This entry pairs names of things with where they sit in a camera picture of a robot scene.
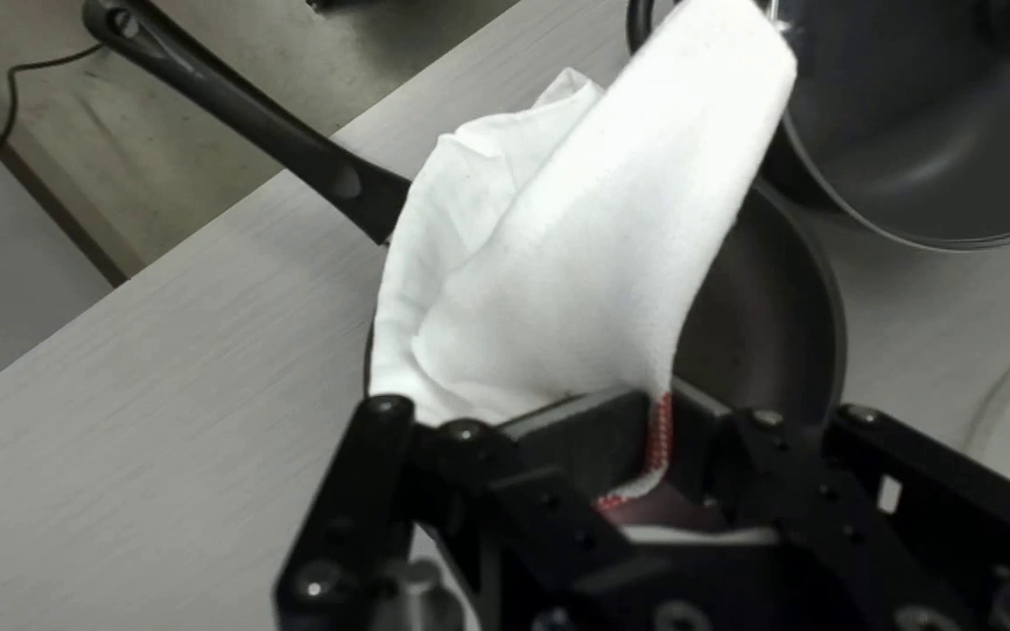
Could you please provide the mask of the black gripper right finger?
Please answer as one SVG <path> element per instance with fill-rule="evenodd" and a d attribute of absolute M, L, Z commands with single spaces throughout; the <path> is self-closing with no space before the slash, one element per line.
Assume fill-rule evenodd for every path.
<path fill-rule="evenodd" d="M 890 414 L 738 408 L 713 493 L 779 537 L 774 631 L 1010 631 L 1010 479 Z"/>

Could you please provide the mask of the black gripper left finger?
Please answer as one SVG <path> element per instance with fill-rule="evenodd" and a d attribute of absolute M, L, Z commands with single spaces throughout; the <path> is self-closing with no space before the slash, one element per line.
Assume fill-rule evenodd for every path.
<path fill-rule="evenodd" d="M 278 631 L 496 631 L 468 526 L 476 417 L 427 425 L 407 397 L 364 397 L 274 583 Z"/>

